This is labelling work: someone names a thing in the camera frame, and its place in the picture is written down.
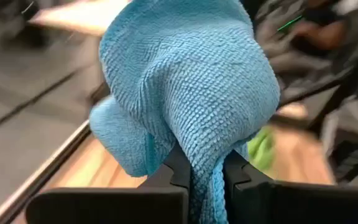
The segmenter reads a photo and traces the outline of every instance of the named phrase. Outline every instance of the textured fabric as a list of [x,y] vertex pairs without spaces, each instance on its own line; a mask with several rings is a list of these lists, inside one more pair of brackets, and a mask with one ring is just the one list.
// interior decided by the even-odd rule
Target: textured fabric
[[280,92],[239,1],[132,1],[99,54],[114,96],[91,112],[95,136],[135,177],[177,140],[192,167],[190,221],[227,223],[223,160],[246,154]]

